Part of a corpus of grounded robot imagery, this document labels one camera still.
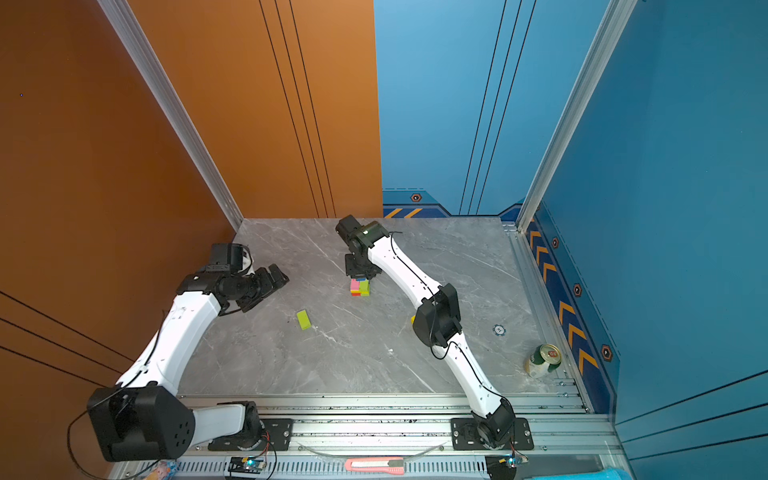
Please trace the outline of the green block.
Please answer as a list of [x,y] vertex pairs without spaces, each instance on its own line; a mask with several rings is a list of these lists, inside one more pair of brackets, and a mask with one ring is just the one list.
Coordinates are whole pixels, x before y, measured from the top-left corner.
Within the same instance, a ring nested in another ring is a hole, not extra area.
[[302,331],[306,331],[312,327],[309,314],[306,310],[301,310],[297,313],[297,321]]
[[369,280],[365,279],[365,280],[360,280],[358,282],[358,293],[359,293],[360,296],[365,296],[365,297],[370,295],[370,281]]

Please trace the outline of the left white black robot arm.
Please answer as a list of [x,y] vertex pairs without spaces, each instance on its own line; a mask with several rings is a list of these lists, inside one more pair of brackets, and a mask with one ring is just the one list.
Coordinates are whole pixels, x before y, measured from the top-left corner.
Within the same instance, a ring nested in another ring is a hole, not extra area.
[[179,383],[205,331],[229,306],[246,312],[289,281],[272,264],[254,272],[199,271],[184,278],[171,309],[145,350],[112,387],[99,388],[84,416],[108,462],[176,460],[209,442],[246,450],[266,432],[252,401],[191,409]]

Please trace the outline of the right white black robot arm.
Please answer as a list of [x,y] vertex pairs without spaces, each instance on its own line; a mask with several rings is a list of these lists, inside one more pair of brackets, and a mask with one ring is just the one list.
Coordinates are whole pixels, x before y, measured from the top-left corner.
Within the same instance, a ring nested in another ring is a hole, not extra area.
[[348,215],[335,230],[346,244],[346,274],[372,278],[387,274],[415,308],[412,329],[434,358],[447,363],[469,402],[476,435],[488,449],[513,444],[516,413],[475,358],[462,326],[459,296],[450,284],[426,274],[401,249],[394,234],[379,222],[361,224]]

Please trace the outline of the green circuit board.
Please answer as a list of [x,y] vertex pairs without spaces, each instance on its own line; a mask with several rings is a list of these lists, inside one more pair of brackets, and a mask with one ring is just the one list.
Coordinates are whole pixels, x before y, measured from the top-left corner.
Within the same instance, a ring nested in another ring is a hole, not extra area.
[[227,475],[232,476],[258,476],[267,468],[268,463],[259,457],[231,457],[227,466]]

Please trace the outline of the pink utility knife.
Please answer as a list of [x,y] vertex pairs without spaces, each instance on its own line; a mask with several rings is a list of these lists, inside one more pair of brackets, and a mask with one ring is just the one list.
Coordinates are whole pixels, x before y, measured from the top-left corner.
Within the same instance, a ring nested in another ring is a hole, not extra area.
[[349,472],[404,475],[405,460],[402,457],[350,458],[344,468]]

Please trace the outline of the colourful snack wrapper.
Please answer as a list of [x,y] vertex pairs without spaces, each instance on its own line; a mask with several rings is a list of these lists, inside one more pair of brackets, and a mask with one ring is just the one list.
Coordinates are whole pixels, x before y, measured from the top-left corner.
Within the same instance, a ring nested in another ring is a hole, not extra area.
[[143,477],[143,480],[173,480],[177,472],[176,461],[161,461]]

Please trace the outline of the right small circuit board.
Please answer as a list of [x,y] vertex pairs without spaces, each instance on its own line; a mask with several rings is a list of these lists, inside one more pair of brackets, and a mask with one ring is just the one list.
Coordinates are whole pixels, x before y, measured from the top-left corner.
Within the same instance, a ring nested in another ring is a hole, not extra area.
[[499,463],[504,463],[508,469],[517,469],[521,465],[527,464],[529,462],[529,459],[526,456],[519,456],[519,457],[504,457],[502,458]]

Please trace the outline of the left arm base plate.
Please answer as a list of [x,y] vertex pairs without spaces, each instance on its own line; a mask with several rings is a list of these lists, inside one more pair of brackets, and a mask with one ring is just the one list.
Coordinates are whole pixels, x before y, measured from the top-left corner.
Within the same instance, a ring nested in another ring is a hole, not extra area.
[[261,421],[261,435],[251,437],[247,433],[219,437],[211,440],[207,449],[219,452],[287,451],[290,446],[294,421],[290,418],[272,418]]

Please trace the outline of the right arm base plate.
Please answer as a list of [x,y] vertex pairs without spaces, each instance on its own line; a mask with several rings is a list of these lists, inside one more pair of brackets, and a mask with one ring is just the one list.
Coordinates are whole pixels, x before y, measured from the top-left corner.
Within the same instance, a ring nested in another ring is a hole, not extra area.
[[456,451],[532,451],[535,449],[532,431],[526,418],[516,418],[504,442],[496,447],[489,446],[483,442],[478,433],[477,424],[473,419],[452,418],[450,420],[450,427],[452,448]]

